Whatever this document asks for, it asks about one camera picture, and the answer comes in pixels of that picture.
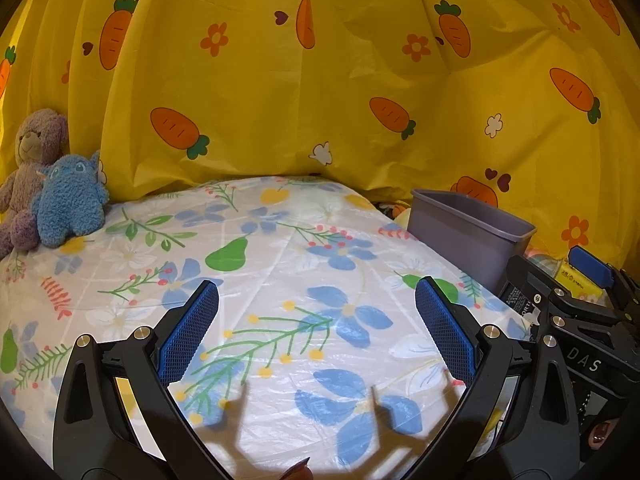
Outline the person's hand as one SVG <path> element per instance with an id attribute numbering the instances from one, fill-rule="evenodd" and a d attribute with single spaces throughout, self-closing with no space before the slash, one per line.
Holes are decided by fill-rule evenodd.
<path id="1" fill-rule="evenodd" d="M 308 466 L 309 457 L 300 460 L 288 468 L 280 477 L 280 480 L 314 480 L 314 473 Z"/>

